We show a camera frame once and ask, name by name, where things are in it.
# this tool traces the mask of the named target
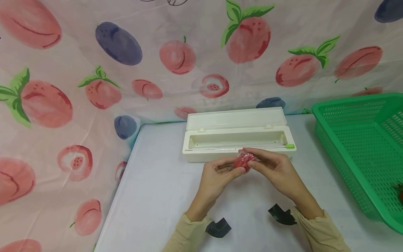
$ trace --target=right hand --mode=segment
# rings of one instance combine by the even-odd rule
[[[255,148],[239,151],[250,152],[260,159],[259,162],[249,161],[248,166],[263,174],[279,192],[292,201],[309,194],[287,155]]]

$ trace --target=person's arm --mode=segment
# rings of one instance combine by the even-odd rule
[[[162,252],[194,252],[212,220],[207,216],[225,186],[245,173],[245,168],[233,168],[235,158],[222,158],[204,165],[199,190],[189,209],[179,219],[171,238]]]
[[[248,166],[263,174],[279,192],[295,203],[291,214],[305,233],[313,252],[351,251],[329,214],[322,210],[305,187],[286,155],[254,148],[242,151],[257,156],[260,161],[250,161]]]

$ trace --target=box lid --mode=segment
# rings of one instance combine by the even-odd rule
[[[281,107],[189,114],[186,130],[285,126]]]

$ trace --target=wrist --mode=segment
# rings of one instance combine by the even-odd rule
[[[191,222],[201,221],[214,206],[214,201],[204,200],[200,195],[196,195],[186,211],[186,216]]]

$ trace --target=blue plum print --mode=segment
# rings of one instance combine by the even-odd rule
[[[95,29],[95,37],[102,49],[119,63],[134,66],[143,59],[137,40],[114,23],[101,23]]]
[[[285,107],[285,101],[283,101],[280,97],[272,97],[264,99],[256,105],[256,108],[274,108],[274,107]]]
[[[132,117],[121,115],[115,118],[115,131],[121,139],[125,140],[133,136],[136,130],[137,123]]]
[[[375,20],[391,23],[403,18],[403,0],[384,0],[375,12]]]

